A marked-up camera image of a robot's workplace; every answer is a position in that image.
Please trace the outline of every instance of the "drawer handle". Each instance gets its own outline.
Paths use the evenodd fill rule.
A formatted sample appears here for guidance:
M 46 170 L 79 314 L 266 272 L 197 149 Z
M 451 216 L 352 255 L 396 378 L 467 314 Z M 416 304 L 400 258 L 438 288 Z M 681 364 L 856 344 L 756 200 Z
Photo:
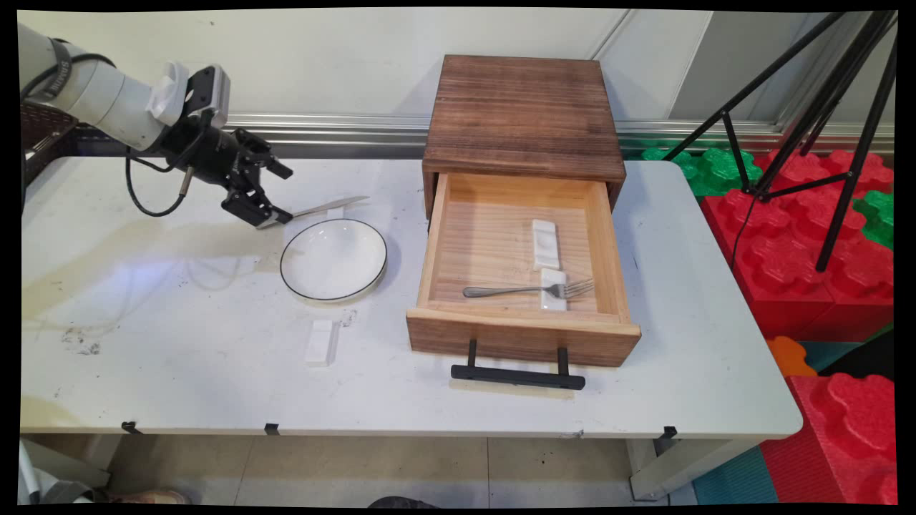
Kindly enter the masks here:
M 528 372 L 526 370 L 506 370 L 504 368 L 476 367 L 474 365 L 476 355 L 477 340 L 472 339 L 467 353 L 467 365 L 452 365 L 452 378 L 544 388 L 585 388 L 585 378 L 582 376 L 570 376 L 569 358 L 566 355 L 566 347 L 557 349 L 558 374 L 551 374 L 549 372 Z

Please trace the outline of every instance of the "knife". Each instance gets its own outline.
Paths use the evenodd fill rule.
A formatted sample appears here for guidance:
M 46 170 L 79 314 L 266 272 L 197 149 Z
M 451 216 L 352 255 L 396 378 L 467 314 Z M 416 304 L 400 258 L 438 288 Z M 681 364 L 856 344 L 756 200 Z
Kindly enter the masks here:
M 341 200 L 339 200 L 339 201 L 333 201 L 333 202 L 329 202 L 329 203 L 326 203 L 326 204 L 322 204 L 322 205 L 320 205 L 320 206 L 318 206 L 318 207 L 312 207 L 312 208 L 307 209 L 307 210 L 305 210 L 305 211 L 299 211 L 298 213 L 294 213 L 294 214 L 292 215 L 292 217 L 293 217 L 293 218 L 296 218 L 297 216 L 303 216 L 304 214 L 312 214 L 312 213 L 318 213 L 318 212 L 320 212 L 320 211 L 327 211 L 327 210 L 333 209 L 333 208 L 335 208 L 335 207 L 341 207 L 341 206 L 347 205 L 347 204 L 349 204 L 349 203 L 359 202 L 359 201 L 365 200 L 365 199 L 367 199 L 367 198 L 369 198 L 369 197 L 366 196 L 366 195 L 361 195 L 361 196 L 358 196 L 358 197 L 348 197 L 348 198 L 345 198 L 345 199 L 341 199 Z M 276 221 L 276 220 L 274 220 L 274 221 L 272 221 L 272 222 L 267 222 L 266 224 L 259 225 L 259 226 L 257 227 L 257 229 L 258 229 L 258 230 L 260 230 L 260 229 L 265 229 L 265 228 L 267 228 L 267 227 L 270 227 L 270 226 L 276 225 L 276 224 L 279 224 L 279 222 Z

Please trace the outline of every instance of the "red foam block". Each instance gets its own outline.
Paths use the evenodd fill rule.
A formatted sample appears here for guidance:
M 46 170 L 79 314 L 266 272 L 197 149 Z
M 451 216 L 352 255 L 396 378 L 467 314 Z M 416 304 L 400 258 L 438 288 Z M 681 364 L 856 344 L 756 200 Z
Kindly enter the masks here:
M 778 149 L 772 150 L 766 157 L 762 157 L 754 161 L 754 163 L 766 171 L 778 152 Z M 811 153 L 800 156 L 799 151 L 795 150 L 786 160 L 786 164 L 782 166 L 780 173 L 773 179 L 769 190 L 777 192 L 806 182 L 817 181 L 830 175 L 830 171 L 821 165 L 821 158 Z
M 829 171 L 830 175 L 846 173 L 853 164 L 853 156 L 853 152 L 834 150 L 829 156 L 821 160 L 821 166 Z M 853 196 L 862 198 L 867 192 L 873 190 L 890 193 L 893 183 L 894 170 L 884 166 L 884 161 L 880 156 L 869 152 L 866 155 L 865 164 L 862 165 L 862 173 L 859 175 Z M 843 183 L 835 182 L 826 187 L 839 191 L 843 189 Z
M 778 197 L 773 202 L 779 203 L 779 206 L 791 215 L 790 226 L 795 237 L 808 247 L 820 252 L 839 201 L 839 190 L 820 186 Z M 846 214 L 837 239 L 858 239 L 862 236 L 862 227 L 865 226 L 866 221 L 866 217 L 854 211 L 850 203 L 846 206 Z
M 803 341 L 864 342 L 894 320 L 894 252 L 864 236 L 839 240 L 824 283 L 834 304 L 805 327 Z
M 732 190 L 724 197 L 706 197 L 700 204 L 726 261 L 750 197 Z M 814 271 L 816 253 L 797 241 L 791 216 L 776 203 L 756 203 L 738 247 L 735 280 L 766 338 L 796 338 L 833 304 L 824 286 L 829 273 Z
M 894 383 L 786 378 L 804 424 L 760 445 L 780 502 L 897 504 Z

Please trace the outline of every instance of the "plate rim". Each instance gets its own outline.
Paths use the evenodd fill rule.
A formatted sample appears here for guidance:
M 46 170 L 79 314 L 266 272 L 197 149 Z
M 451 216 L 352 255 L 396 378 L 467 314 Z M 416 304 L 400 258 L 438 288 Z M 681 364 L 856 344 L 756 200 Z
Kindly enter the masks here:
M 373 231 L 375 231 L 375 233 L 378 235 L 378 237 L 382 240 L 382 248 L 385 250 L 385 255 L 384 255 L 384 258 L 382 259 L 382 267 L 378 270 L 378 273 L 376 274 L 376 276 L 375 276 L 374 278 L 372 278 L 372 280 L 370 280 L 364 287 L 360 288 L 359 290 L 354 291 L 353 293 L 347 293 L 346 295 L 344 295 L 344 296 L 342 296 L 342 297 L 319 298 L 319 297 L 309 297 L 308 295 L 304 295 L 304 294 L 302 294 L 302 293 L 299 293 L 298 291 L 296 291 L 295 288 L 293 288 L 292 286 L 289 285 L 289 281 L 287 281 L 287 280 L 286 280 L 286 277 L 283 275 L 283 258 L 286 256 L 286 251 L 287 251 L 287 249 L 289 249 L 289 246 L 292 245 L 292 242 L 296 241 L 296 238 L 298 238 L 299 236 L 301 236 L 302 233 L 304 233 L 304 232 L 308 231 L 309 229 L 313 228 L 315 225 L 327 224 L 328 222 L 339 222 L 339 221 L 341 221 L 341 220 L 346 220 L 346 221 L 349 221 L 349 222 L 357 222 L 358 224 L 365 225 L 366 227 L 368 227 L 368 228 L 372 229 Z M 312 224 L 312 225 L 309 225 L 308 227 L 306 227 L 306 228 L 302 229 L 301 231 L 299 231 L 298 233 L 296 233 L 295 236 L 293 236 L 292 238 L 290 238 L 290 239 L 289 239 L 289 242 L 287 242 L 287 244 L 283 247 L 283 253 L 280 254 L 279 269 L 280 269 L 280 278 L 283 280 L 283 284 L 285 284 L 286 287 L 289 288 L 290 291 L 292 291 L 293 293 L 299 295 L 300 297 L 303 297 L 303 298 L 305 298 L 305 299 L 309 299 L 310 301 L 324 301 L 324 302 L 328 302 L 328 301 L 341 301 L 341 300 L 343 300 L 343 299 L 349 299 L 350 297 L 353 297 L 354 295 L 359 294 L 361 291 L 365 290 L 366 288 L 369 288 L 370 286 L 372 286 L 373 284 L 376 283 L 376 281 L 378 280 L 378 278 L 379 278 L 379 277 L 382 275 L 382 273 L 385 271 L 385 268 L 386 268 L 387 263 L 388 263 L 388 242 L 385 241 L 385 237 L 382 236 L 382 233 L 378 232 L 378 229 L 374 228 L 372 225 L 367 224 L 366 222 L 363 222 L 362 220 L 356 220 L 355 218 L 332 218 L 332 219 L 330 219 L 330 220 L 321 220 L 320 222 L 316 222 L 316 223 L 314 223 L 314 224 Z

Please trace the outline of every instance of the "fork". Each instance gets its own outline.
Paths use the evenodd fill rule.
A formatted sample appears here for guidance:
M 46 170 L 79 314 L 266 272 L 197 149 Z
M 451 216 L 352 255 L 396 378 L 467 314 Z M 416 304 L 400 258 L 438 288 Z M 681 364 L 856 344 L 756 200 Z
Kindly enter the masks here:
M 515 291 L 547 291 L 557 299 L 569 299 L 576 295 L 582 295 L 594 288 L 594 281 L 583 279 L 572 284 L 554 284 L 552 286 L 528 286 L 525 288 L 477 288 L 469 286 L 462 290 L 462 294 L 468 299 L 477 297 L 489 297 L 490 295 L 499 295 L 500 293 L 512 293 Z

